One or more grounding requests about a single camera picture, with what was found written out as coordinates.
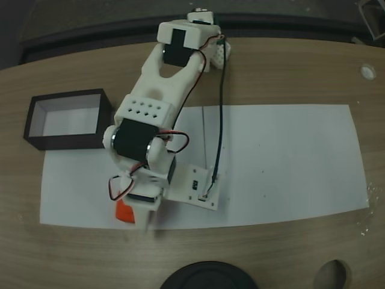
wooden table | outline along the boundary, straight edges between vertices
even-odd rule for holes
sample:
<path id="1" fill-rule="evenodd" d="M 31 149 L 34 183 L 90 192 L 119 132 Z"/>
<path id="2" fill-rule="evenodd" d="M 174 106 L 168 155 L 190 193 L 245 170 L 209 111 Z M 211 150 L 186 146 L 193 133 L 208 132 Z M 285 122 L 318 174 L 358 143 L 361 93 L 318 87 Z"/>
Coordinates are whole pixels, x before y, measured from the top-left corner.
<path id="1" fill-rule="evenodd" d="M 385 50 L 294 39 L 230 39 L 227 104 L 349 104 L 366 180 L 385 185 Z M 44 152 L 23 138 L 34 95 L 103 88 L 115 107 L 153 43 L 81 52 L 0 71 L 0 284 L 2 288 L 159 288 L 204 260 L 249 273 L 261 288 L 312 288 L 320 267 L 342 260 L 350 288 L 385 285 L 382 196 L 365 236 L 363 211 L 236 228 L 149 232 L 39 224 Z M 371 64 L 377 79 L 359 74 Z M 220 72 L 205 74 L 187 105 L 218 102 Z"/>

orange block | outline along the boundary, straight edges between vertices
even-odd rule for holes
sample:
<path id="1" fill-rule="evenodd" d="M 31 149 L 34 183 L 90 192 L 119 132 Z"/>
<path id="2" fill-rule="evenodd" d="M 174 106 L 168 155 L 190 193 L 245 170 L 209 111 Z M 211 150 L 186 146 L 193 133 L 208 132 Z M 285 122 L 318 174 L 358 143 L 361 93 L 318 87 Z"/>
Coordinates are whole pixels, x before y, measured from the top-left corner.
<path id="1" fill-rule="evenodd" d="M 134 211 L 130 206 L 125 205 L 122 200 L 116 202 L 115 217 L 123 222 L 135 223 Z"/>

white paper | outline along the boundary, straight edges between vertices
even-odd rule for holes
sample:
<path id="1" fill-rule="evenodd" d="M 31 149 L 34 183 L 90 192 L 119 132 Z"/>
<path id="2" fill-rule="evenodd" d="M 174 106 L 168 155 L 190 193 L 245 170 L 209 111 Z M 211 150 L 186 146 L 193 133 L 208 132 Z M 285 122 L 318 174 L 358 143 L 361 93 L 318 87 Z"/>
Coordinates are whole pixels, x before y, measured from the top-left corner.
<path id="1" fill-rule="evenodd" d="M 177 161 L 205 167 L 202 107 L 184 108 L 175 129 L 190 136 L 189 145 L 178 154 Z M 175 137 L 169 147 L 178 149 L 184 141 L 182 136 Z M 46 151 L 40 223 L 84 228 L 134 228 L 134 225 L 115 218 L 116 203 L 108 196 L 108 180 L 117 172 L 105 149 Z"/>
<path id="2" fill-rule="evenodd" d="M 217 153 L 218 107 L 184 108 L 176 129 L 191 138 L 177 160 L 208 167 Z M 183 145 L 175 138 L 173 149 Z M 252 225 L 367 206 L 359 143 L 347 105 L 224 107 L 218 211 L 163 201 L 152 228 Z M 115 219 L 107 182 L 117 168 L 101 150 L 47 151 L 40 222 L 132 229 Z"/>
<path id="3" fill-rule="evenodd" d="M 219 108 L 204 107 L 208 166 Z M 227 220 L 240 226 L 341 213 L 368 206 L 360 147 L 348 105 L 224 107 L 220 172 Z"/>

white 3d-printed robot arm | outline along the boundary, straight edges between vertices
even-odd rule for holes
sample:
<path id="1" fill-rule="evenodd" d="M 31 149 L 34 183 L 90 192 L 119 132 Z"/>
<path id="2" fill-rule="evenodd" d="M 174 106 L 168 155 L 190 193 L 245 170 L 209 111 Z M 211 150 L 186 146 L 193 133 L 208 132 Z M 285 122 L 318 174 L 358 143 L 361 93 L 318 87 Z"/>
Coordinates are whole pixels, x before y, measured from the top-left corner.
<path id="1" fill-rule="evenodd" d="M 159 208 L 162 199 L 217 209 L 219 182 L 211 189 L 209 201 L 202 200 L 212 173 L 176 163 L 175 154 L 167 150 L 165 139 L 159 135 L 173 129 L 202 70 L 209 70 L 211 60 L 218 62 L 217 40 L 222 35 L 220 27 L 213 23 L 212 12 L 200 11 L 190 13 L 188 20 L 160 24 L 160 43 L 144 63 L 131 93 L 119 106 L 115 124 L 105 131 L 104 147 L 121 170 L 120 191 L 129 188 L 122 199 L 133 208 L 135 224 L 141 229 L 147 228 L 150 212 Z M 166 60 L 183 68 L 172 77 L 163 78 L 159 70 Z M 139 167 L 138 164 L 140 168 L 133 174 L 132 168 Z"/>

wire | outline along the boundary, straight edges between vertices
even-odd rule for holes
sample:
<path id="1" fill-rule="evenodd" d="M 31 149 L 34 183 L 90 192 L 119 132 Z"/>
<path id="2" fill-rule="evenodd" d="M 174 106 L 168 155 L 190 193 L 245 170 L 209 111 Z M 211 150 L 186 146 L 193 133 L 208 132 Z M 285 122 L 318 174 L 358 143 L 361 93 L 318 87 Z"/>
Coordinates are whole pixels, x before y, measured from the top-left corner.
<path id="1" fill-rule="evenodd" d="M 112 196 L 112 190 L 111 190 L 111 180 L 119 178 L 120 176 L 113 176 L 112 178 L 109 179 L 108 181 L 108 192 L 109 192 L 109 198 L 116 202 L 117 200 L 120 200 L 122 197 L 124 197 L 126 194 L 128 194 L 132 188 L 134 187 L 135 181 L 134 179 L 131 179 L 131 183 L 128 185 L 127 189 L 122 191 L 120 194 L 118 194 L 116 197 Z"/>
<path id="2" fill-rule="evenodd" d="M 140 169 L 141 167 L 143 167 L 145 165 L 145 163 L 137 163 L 137 164 L 134 164 L 131 168 L 131 171 L 130 171 L 130 177 L 138 170 Z"/>
<path id="3" fill-rule="evenodd" d="M 196 50 L 196 51 L 199 52 L 200 55 L 203 57 L 203 69 L 202 69 L 202 71 L 199 73 L 199 76 L 198 76 L 197 80 L 195 81 L 194 85 L 191 87 L 191 89 L 190 89 L 189 92 L 187 93 L 185 100 L 183 101 L 182 105 L 180 106 L 180 110 L 178 111 L 178 114 L 176 115 L 174 124 L 173 124 L 173 126 L 172 126 L 173 128 L 175 127 L 175 123 L 176 123 L 176 121 L 177 121 L 177 119 L 178 119 L 178 117 L 179 117 L 179 115 L 180 115 L 180 112 L 182 111 L 182 108 L 185 106 L 185 103 L 186 103 L 188 97 L 190 96 L 191 92 L 194 90 L 195 86 L 197 86 L 200 77 L 202 76 L 203 72 L 204 72 L 205 69 L 206 69 L 206 64 L 207 64 L 206 56 L 204 55 L 204 53 L 203 53 L 201 50 Z"/>
<path id="4" fill-rule="evenodd" d="M 130 192 L 131 192 L 131 190 L 134 188 L 134 185 L 135 185 L 135 181 L 134 181 L 134 179 L 132 178 L 132 175 L 138 170 L 138 169 L 140 169 L 141 167 L 143 167 L 144 166 L 144 163 L 136 163 L 136 164 L 134 164 L 133 166 L 132 166 L 132 168 L 131 168 L 131 171 L 130 171 L 130 174 L 129 174 L 129 176 L 130 176 L 130 178 L 131 178 L 131 182 L 130 182 L 130 184 L 128 185 L 128 187 L 124 190 L 124 191 L 122 191 L 120 194 L 118 194 L 116 197 L 113 197 L 112 196 L 112 188 L 111 188 L 111 181 L 113 180 L 113 179 L 116 179 L 116 178 L 120 178 L 120 176 L 113 176 L 112 178 L 110 178 L 109 180 L 108 180 L 108 193 L 109 193 L 109 198 L 111 199 L 111 200 L 113 200 L 114 202 L 116 202 L 117 200 L 120 200 L 122 197 L 124 197 L 125 195 L 127 195 L 127 194 L 129 194 Z"/>
<path id="5" fill-rule="evenodd" d="M 215 39 L 216 41 L 218 41 L 218 40 L 224 39 L 224 35 L 219 34 L 219 35 L 210 36 L 209 38 L 207 38 L 205 44 L 203 44 L 201 47 L 199 47 L 199 50 L 204 50 L 204 48 L 206 48 L 206 46 L 209 44 L 209 41 L 211 39 Z"/>
<path id="6" fill-rule="evenodd" d="M 202 58 L 203 58 L 203 69 L 202 69 L 202 71 L 200 72 L 200 74 L 199 74 L 197 80 L 195 81 L 194 85 L 191 87 L 191 89 L 190 89 L 189 92 L 187 93 L 186 98 L 185 98 L 185 100 L 183 101 L 182 105 L 180 106 L 180 110 L 178 111 L 178 114 L 176 115 L 174 124 L 173 124 L 173 126 L 172 126 L 173 128 L 175 127 L 175 123 L 176 123 L 176 121 L 177 121 L 177 119 L 178 119 L 178 117 L 179 117 L 179 115 L 180 115 L 180 112 L 182 111 L 182 108 L 185 106 L 185 103 L 186 103 L 188 97 L 190 96 L 191 92 L 194 90 L 195 86 L 198 84 L 198 81 L 199 81 L 200 77 L 202 76 L 203 72 L 204 72 L 205 69 L 206 69 L 207 59 L 206 59 L 205 54 L 202 52 L 202 50 L 203 50 L 204 48 L 207 47 L 207 45 L 209 44 L 210 40 L 212 40 L 212 39 L 221 40 L 221 39 L 224 39 L 224 38 L 225 38 L 225 36 L 224 36 L 223 34 L 210 36 L 209 38 L 207 38 L 206 42 L 205 42 L 201 47 L 199 47 L 198 50 L 196 50 L 197 52 L 200 53 L 200 55 L 201 55 Z"/>
<path id="7" fill-rule="evenodd" d="M 171 130 L 171 131 L 160 131 L 158 135 L 184 135 L 186 137 L 186 142 L 185 144 L 178 150 L 176 151 L 171 151 L 171 150 L 168 150 L 168 152 L 172 152 L 174 154 L 178 154 L 179 152 L 183 151 L 187 146 L 188 146 L 188 143 L 190 142 L 190 137 L 188 136 L 187 133 L 183 132 L 183 131 L 174 131 L 174 130 Z"/>
<path id="8" fill-rule="evenodd" d="M 220 124 L 219 124 L 219 140 L 218 140 L 218 150 L 217 157 L 215 159 L 215 166 L 212 172 L 211 185 L 207 192 L 203 196 L 207 196 L 210 192 L 212 186 L 217 180 L 218 169 L 219 169 L 219 160 L 221 158 L 221 148 L 222 148 L 222 139 L 223 139 L 223 84 L 224 84 L 224 76 L 226 74 L 226 37 L 223 37 L 223 70 L 221 76 L 221 82 L 219 86 L 219 114 L 220 114 Z"/>

